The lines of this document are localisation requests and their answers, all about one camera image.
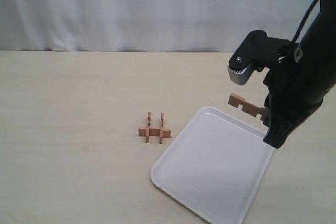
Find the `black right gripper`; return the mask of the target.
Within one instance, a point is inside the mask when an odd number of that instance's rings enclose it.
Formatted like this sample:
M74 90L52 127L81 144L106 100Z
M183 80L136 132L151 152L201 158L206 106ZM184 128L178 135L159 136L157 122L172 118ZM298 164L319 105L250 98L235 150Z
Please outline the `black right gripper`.
M335 43L302 40L281 50L284 59L270 69L264 84L269 93L264 106L269 127L263 142L280 148L291 132L322 104L335 86Z

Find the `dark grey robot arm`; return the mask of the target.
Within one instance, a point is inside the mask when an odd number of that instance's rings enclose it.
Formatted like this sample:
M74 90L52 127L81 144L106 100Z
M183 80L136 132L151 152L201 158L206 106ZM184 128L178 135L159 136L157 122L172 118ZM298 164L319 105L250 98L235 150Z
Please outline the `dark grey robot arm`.
M299 46L302 56L286 56L269 70L264 142L280 148L288 136L322 105L335 86L335 0L319 0L320 11Z

